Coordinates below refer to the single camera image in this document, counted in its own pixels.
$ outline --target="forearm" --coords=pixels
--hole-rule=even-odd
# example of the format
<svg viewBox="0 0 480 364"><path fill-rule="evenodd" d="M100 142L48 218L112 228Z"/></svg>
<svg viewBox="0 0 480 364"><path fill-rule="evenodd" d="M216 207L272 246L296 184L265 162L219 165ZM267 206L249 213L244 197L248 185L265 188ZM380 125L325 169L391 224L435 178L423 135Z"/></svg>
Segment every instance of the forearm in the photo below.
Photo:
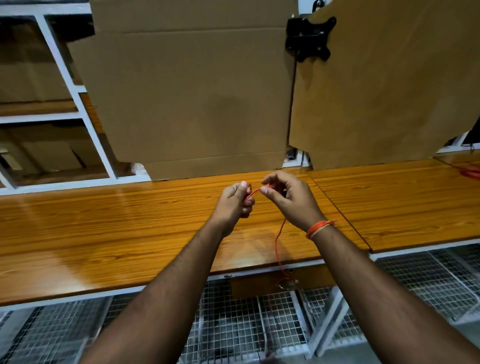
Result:
<svg viewBox="0 0 480 364"><path fill-rule="evenodd" d="M322 229L313 240L383 363L479 362L473 344L336 228Z"/></svg>
<svg viewBox="0 0 480 364"><path fill-rule="evenodd" d="M221 239L221 229L209 220L100 335L81 364L174 364Z"/></svg>

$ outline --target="left hand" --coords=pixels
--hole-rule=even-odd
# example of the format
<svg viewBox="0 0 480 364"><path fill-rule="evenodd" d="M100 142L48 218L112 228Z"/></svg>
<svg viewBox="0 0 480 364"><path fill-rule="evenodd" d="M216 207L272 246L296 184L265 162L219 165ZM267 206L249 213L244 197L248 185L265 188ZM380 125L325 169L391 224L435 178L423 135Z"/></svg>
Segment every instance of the left hand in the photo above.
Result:
<svg viewBox="0 0 480 364"><path fill-rule="evenodd" d="M216 203L210 221L219 226L224 238L231 234L240 218L247 218L252 212L255 199L250 197L243 202L251 192L251 188L247 191L247 186L248 183L242 181L225 188Z"/></svg>

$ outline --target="right arm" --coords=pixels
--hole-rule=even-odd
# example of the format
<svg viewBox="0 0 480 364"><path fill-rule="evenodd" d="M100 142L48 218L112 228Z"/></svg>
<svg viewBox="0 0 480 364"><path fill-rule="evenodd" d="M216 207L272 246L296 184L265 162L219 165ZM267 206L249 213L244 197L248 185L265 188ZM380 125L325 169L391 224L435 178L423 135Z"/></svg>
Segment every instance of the right arm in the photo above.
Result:
<svg viewBox="0 0 480 364"><path fill-rule="evenodd" d="M308 185L284 171L263 181L261 192L293 225L308 231L326 220ZM383 364L480 363L480 350L438 313L381 270L333 226L316 233L313 242L342 291L372 349Z"/></svg>

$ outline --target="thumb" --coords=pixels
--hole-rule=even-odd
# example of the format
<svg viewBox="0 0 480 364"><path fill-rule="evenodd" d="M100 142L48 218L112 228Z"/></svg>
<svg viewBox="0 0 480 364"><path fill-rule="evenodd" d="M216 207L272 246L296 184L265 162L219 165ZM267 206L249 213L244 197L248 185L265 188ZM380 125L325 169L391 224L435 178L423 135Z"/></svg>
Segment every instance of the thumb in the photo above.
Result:
<svg viewBox="0 0 480 364"><path fill-rule="evenodd" d="M248 183L245 181L240 182L240 185L237 187L234 196L243 202L243 199L246 197Z"/></svg>
<svg viewBox="0 0 480 364"><path fill-rule="evenodd" d="M286 198L271 187L263 186L260 188L260 192L278 207L283 206L285 203Z"/></svg>

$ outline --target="hand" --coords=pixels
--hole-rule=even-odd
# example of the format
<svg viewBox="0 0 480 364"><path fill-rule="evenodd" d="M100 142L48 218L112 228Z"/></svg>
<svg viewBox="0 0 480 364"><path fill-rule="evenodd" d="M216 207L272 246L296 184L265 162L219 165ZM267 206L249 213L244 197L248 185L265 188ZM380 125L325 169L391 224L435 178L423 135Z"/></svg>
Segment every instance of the hand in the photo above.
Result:
<svg viewBox="0 0 480 364"><path fill-rule="evenodd" d="M247 201L243 201L251 192L251 187L247 191L247 186L248 183L242 181L225 188L216 203L210 221L220 227L224 238L231 234L240 218L247 218L252 212L255 199L249 197Z"/></svg>
<svg viewBox="0 0 480 364"><path fill-rule="evenodd" d="M262 183L273 188L262 187L260 192L267 196L297 228L307 232L313 224L326 220L308 184L293 174L278 170L266 176ZM285 189L286 198L278 192Z"/></svg>

